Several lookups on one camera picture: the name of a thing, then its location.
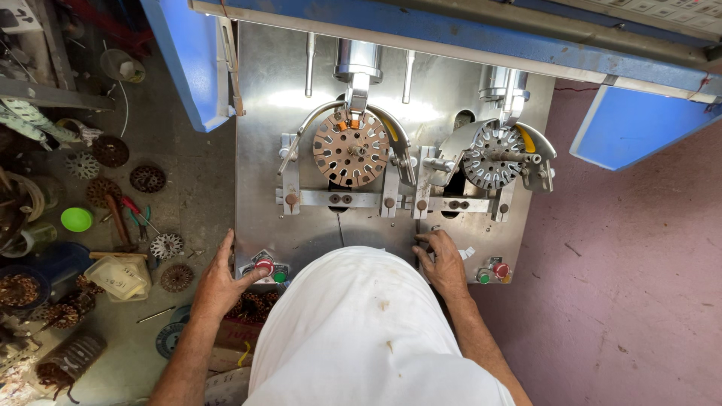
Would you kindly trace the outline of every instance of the man's left hand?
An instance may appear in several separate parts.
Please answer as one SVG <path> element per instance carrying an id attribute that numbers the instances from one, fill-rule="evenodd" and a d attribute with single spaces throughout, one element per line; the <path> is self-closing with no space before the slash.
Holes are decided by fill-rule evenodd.
<path id="1" fill-rule="evenodd" d="M 194 316 L 220 322 L 249 286 L 271 273 L 267 268 L 256 268 L 239 280 L 233 279 L 228 257 L 234 235 L 233 229 L 229 229 L 216 256 L 201 275 L 191 309 Z"/>

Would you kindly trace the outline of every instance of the man's right hand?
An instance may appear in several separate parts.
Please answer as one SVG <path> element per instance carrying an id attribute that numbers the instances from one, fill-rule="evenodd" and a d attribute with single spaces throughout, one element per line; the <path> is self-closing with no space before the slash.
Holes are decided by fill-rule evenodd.
<path id="1" fill-rule="evenodd" d="M 429 243 L 428 252 L 434 253 L 432 261 L 427 250 L 413 246 L 412 251 L 419 257 L 424 267 L 424 274 L 431 285 L 441 294 L 445 301 L 469 297 L 464 274 L 464 261 L 456 248 L 456 244 L 444 230 L 417 234 L 414 239 Z"/>

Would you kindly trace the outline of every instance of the hand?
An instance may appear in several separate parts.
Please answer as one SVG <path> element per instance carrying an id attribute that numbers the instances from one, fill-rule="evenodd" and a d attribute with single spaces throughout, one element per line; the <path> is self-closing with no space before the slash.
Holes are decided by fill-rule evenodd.
<path id="1" fill-rule="evenodd" d="M 243 275 L 239 280 L 234 280 L 228 264 L 233 237 L 233 229 L 228 229 L 228 234 L 218 247 L 216 256 L 201 275 L 191 308 L 194 316 L 220 322 L 223 316 L 238 302 L 246 288 L 271 273 L 270 269 L 260 267 Z"/>
<path id="2" fill-rule="evenodd" d="M 426 251 L 420 246 L 413 246 L 411 250 L 419 257 L 424 274 L 444 300 L 468 297 L 464 261 L 451 237 L 444 230 L 435 230 L 417 234 L 414 240 L 429 243 Z M 435 262 L 427 251 L 434 253 Z"/>

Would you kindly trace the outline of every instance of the stainless steel panel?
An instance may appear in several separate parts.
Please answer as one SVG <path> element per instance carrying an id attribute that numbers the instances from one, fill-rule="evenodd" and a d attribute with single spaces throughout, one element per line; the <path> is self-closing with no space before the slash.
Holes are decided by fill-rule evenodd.
<path id="1" fill-rule="evenodd" d="M 346 85 L 333 78 L 336 38 L 319 35 L 314 60 L 313 97 L 305 96 L 306 35 L 282 28 L 240 23 L 240 89 L 247 115 L 237 118 L 236 161 L 236 264 L 242 266 L 261 249 L 272 249 L 278 262 L 291 266 L 293 276 L 319 256 L 341 248 L 336 213 L 328 207 L 304 206 L 299 215 L 282 215 L 276 204 L 281 178 L 279 135 L 298 129 L 303 119 L 318 105 L 336 99 Z M 384 80 L 370 88 L 369 103 L 394 115 L 412 142 L 418 157 L 420 145 L 439 147 L 453 130 L 456 114 L 474 113 L 485 118 L 488 107 L 479 100 L 482 65 L 425 53 L 417 53 L 411 103 L 403 104 L 406 51 L 383 47 L 381 69 Z M 547 125 L 554 78 L 530 74 L 527 90 L 531 98 L 524 106 L 521 121 L 540 131 Z M 324 115 L 311 125 L 314 129 Z M 300 140 L 297 160 L 302 189 L 327 190 L 329 183 L 317 169 L 311 154 L 312 137 Z M 377 180 L 354 192 L 381 193 Z M 432 195 L 440 196 L 441 188 Z M 400 194 L 414 190 L 401 185 Z M 464 194 L 485 197 L 484 191 L 467 182 Z M 521 236 L 529 210 L 531 192 L 521 182 L 515 185 L 513 203 L 506 223 L 495 223 L 489 213 L 460 213 L 446 218 L 439 211 L 421 220 L 421 231 L 441 225 L 460 249 L 473 247 L 475 254 L 464 261 L 469 282 L 491 256 L 503 256 L 512 270 L 516 264 Z M 383 218 L 379 209 L 350 208 L 340 214 L 347 246 L 385 248 L 410 264 L 414 263 L 416 223 L 410 211 L 397 210 L 395 218 Z"/>

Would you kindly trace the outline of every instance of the chrome cylinder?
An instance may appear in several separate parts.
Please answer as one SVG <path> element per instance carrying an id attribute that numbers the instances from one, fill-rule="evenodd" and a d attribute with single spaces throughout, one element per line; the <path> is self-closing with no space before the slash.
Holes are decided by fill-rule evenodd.
<path id="1" fill-rule="evenodd" d="M 380 46 L 374 43 L 339 38 L 334 78 L 349 83 L 354 74 L 363 73 L 370 77 L 370 85 L 378 85 L 383 81 L 383 72 L 380 67 Z"/>
<path id="2" fill-rule="evenodd" d="M 484 101 L 503 99 L 506 96 L 510 74 L 514 76 L 512 78 L 512 96 L 523 96 L 524 101 L 529 100 L 529 91 L 526 90 L 528 72 L 491 65 L 482 67 L 482 77 L 479 81 L 479 98 Z"/>

